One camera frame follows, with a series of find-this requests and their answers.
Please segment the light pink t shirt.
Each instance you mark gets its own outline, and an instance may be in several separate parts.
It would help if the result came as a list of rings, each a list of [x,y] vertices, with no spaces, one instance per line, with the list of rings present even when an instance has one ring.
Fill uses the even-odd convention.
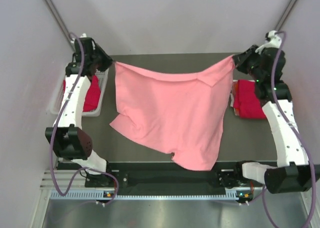
[[[219,155],[234,67],[230,56],[188,74],[117,62],[118,115],[110,125],[137,144],[171,154],[185,169],[209,171]]]

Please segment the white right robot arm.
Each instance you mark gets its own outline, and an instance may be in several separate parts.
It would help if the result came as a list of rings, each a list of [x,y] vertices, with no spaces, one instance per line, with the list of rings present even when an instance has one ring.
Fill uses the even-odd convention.
[[[278,52],[278,48],[259,49],[253,45],[233,57],[236,69],[255,81],[255,95],[268,120],[277,153],[276,167],[255,161],[238,162],[233,179],[240,186],[254,180],[273,194],[305,192],[312,187],[312,173],[306,150],[292,130],[296,124],[292,96],[281,80],[285,53],[280,51],[276,61]]]

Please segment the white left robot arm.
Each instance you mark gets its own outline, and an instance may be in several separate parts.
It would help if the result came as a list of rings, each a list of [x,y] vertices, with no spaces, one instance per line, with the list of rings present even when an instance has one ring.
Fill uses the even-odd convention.
[[[97,117],[113,59],[93,40],[82,34],[72,40],[74,53],[65,69],[63,98],[52,127],[45,130],[53,154],[79,164],[102,186],[113,182],[107,161],[93,149],[93,141],[83,131],[82,117]]]

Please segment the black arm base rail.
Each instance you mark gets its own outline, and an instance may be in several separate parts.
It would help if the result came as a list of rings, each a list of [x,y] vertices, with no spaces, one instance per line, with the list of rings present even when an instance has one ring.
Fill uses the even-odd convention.
[[[111,162],[107,170],[117,181],[88,174],[85,187],[119,187],[120,195],[222,194],[232,188],[250,192],[261,187],[256,181],[239,181],[235,162],[219,161],[210,171],[191,171],[173,162]]]

